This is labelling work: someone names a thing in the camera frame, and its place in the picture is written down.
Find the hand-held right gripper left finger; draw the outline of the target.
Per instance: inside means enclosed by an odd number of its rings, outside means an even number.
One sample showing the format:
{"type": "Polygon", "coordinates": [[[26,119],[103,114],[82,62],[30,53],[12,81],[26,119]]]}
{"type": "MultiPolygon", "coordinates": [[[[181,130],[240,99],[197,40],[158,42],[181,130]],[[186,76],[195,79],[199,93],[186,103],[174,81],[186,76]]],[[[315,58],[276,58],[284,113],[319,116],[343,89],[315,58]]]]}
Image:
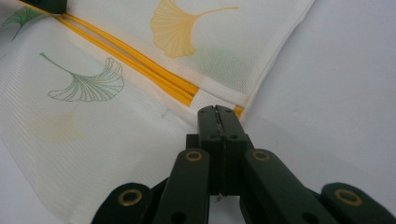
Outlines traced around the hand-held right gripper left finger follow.
{"type": "Polygon", "coordinates": [[[211,195],[224,195],[223,127],[219,116],[219,106],[206,106],[197,113],[197,134],[186,136],[186,149],[199,148],[210,156],[209,191],[211,195]]]}

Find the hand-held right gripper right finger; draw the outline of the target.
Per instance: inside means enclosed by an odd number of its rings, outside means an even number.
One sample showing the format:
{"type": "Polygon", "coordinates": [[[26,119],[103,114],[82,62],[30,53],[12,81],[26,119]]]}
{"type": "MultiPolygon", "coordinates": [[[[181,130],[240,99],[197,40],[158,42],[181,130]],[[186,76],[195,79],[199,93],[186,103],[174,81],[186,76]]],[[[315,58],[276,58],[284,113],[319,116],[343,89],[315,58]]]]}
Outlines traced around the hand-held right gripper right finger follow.
{"type": "Polygon", "coordinates": [[[220,166],[220,193],[224,196],[239,195],[243,185],[240,161],[245,152],[252,148],[238,117],[228,107],[217,105],[220,136],[223,147],[220,166]]]}

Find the white leaf-print mesh laundry bag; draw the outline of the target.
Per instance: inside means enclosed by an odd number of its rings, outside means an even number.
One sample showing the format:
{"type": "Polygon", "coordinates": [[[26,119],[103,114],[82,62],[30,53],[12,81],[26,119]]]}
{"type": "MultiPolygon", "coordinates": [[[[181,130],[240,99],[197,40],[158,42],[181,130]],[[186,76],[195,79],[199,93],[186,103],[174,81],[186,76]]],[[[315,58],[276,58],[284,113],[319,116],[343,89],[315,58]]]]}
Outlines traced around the white leaf-print mesh laundry bag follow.
{"type": "Polygon", "coordinates": [[[0,0],[0,140],[63,224],[170,172],[198,111],[244,119],[315,0],[0,0]]]}

